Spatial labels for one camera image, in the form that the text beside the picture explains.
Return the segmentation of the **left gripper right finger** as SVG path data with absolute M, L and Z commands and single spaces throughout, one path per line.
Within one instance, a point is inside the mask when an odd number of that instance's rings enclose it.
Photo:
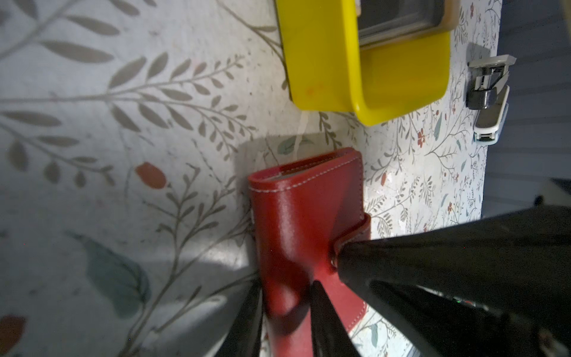
M 310 288 L 310 315 L 313 356 L 361 356 L 320 281 Z

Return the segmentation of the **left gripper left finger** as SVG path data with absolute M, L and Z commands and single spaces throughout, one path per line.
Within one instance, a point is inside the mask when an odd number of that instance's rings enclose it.
M 263 290 L 261 282 L 255 281 L 215 357 L 258 357 L 262 330 Z

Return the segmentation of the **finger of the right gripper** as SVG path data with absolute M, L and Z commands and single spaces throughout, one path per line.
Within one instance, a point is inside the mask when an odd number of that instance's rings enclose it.
M 356 290 L 423 356 L 543 356 L 540 328 L 517 315 L 373 281 Z
M 570 210 L 538 206 L 462 225 L 354 242 L 340 279 L 364 300 L 374 282 L 421 286 L 514 312 L 570 337 Z

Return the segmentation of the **yellow plastic card tray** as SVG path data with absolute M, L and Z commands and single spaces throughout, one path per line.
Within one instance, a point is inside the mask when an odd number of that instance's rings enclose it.
M 352 112 L 375 126 L 447 90 L 449 32 L 364 49 L 353 1 L 277 1 L 276 9 L 291 97 L 303 111 Z

